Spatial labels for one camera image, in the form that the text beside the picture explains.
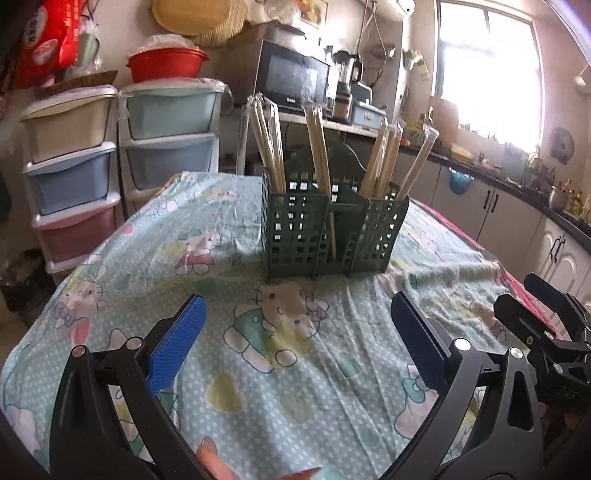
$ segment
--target cabinet handle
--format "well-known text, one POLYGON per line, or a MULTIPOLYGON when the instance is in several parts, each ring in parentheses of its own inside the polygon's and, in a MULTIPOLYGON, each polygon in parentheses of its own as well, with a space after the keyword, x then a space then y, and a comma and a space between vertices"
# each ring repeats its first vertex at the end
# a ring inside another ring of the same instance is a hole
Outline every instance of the cabinet handle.
POLYGON ((556 249, 556 255, 554 256, 554 264, 556 265, 558 263, 558 252, 560 252, 560 247, 564 247, 564 244, 566 243, 566 238, 564 238, 559 244, 558 244, 558 248, 556 249))
POLYGON ((496 204, 499 202, 499 194, 496 194, 495 204, 492 206, 491 213, 495 213, 496 204))
POLYGON ((491 191, 489 190, 488 193, 486 194, 486 200, 484 201, 484 207, 482 207, 483 210, 486 210, 486 206, 488 205, 488 200, 491 198, 491 191))
POLYGON ((558 242, 560 242, 560 240, 562 240, 562 235, 560 235, 556 240, 554 240, 554 243, 552 244, 552 248, 550 249, 550 259, 553 260, 554 257, 552 256, 552 252, 554 251, 554 247, 556 246, 556 244, 558 242))

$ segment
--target red snack bag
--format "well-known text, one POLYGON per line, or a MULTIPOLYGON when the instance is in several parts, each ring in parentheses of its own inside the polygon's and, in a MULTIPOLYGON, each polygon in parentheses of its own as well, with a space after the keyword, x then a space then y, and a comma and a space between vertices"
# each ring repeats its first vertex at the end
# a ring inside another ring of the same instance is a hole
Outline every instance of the red snack bag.
POLYGON ((27 22, 15 72, 17 88, 39 86, 76 61, 81 0, 47 0, 27 22))

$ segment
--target cabinet door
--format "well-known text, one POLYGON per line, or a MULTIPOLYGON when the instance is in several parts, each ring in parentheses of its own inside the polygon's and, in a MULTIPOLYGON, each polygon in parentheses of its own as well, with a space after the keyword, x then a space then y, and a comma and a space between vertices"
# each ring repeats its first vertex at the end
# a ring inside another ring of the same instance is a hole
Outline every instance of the cabinet door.
POLYGON ((450 188, 451 177, 449 168, 442 167, 431 207, 476 240, 491 204, 494 188, 472 180, 467 186, 464 185, 464 189, 458 190, 460 194, 454 193, 450 188))
POLYGON ((577 299, 579 299, 579 302, 583 304, 583 307, 585 307, 587 311, 591 313, 591 271, 587 274, 587 278, 579 290, 577 299))
MULTIPOLYGON (((396 185, 402 185, 415 159, 415 156, 407 153, 400 152, 398 154, 396 165, 394 166, 394 172, 392 173, 392 181, 396 185)), ((437 186, 440 170, 441 165, 439 163, 431 161, 425 162, 417 181, 415 181, 413 188, 410 190, 410 198, 430 206, 431 201, 433 200, 435 187, 437 186)))
POLYGON ((563 233, 554 261, 545 279, 554 288, 576 295, 591 268, 591 255, 572 237, 563 233))
POLYGON ((524 255, 535 237, 541 218, 542 214, 535 208, 496 189, 478 243, 497 257, 517 280, 523 282, 524 255))
POLYGON ((535 273, 547 280, 548 274, 554 265, 554 253, 556 253, 558 243, 563 239, 563 236, 564 233, 558 225, 548 217, 543 216, 535 237, 525 254, 525 262, 521 267, 522 273, 525 275, 535 273))

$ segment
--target metal bolt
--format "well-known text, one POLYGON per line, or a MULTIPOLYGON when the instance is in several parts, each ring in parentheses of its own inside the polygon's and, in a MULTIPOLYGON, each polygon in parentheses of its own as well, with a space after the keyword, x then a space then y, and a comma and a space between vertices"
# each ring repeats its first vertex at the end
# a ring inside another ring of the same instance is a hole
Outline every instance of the metal bolt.
POLYGON ((458 338, 453 342, 453 344, 458 350, 462 350, 463 352, 467 352, 470 348, 472 348, 470 342, 465 338, 458 338))
POLYGON ((511 348, 509 350, 509 353, 511 355, 513 355, 515 358, 523 358, 523 352, 521 350, 519 350, 518 348, 515 348, 515 347, 511 348))
POLYGON ((84 355, 84 352, 86 352, 86 347, 84 345, 77 345, 72 349, 72 356, 78 358, 84 355))
POLYGON ((127 342, 125 342, 125 346, 129 350, 137 350, 139 347, 142 346, 142 339, 137 337, 130 338, 129 340, 127 340, 127 342))

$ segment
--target red bowl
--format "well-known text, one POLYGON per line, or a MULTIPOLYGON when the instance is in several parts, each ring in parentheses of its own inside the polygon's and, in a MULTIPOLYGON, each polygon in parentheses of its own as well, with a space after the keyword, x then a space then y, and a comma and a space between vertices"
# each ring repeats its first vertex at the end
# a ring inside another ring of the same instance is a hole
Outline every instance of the red bowl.
POLYGON ((194 78, 209 57, 193 48, 159 48, 129 58, 127 66, 135 83, 174 77, 194 78))

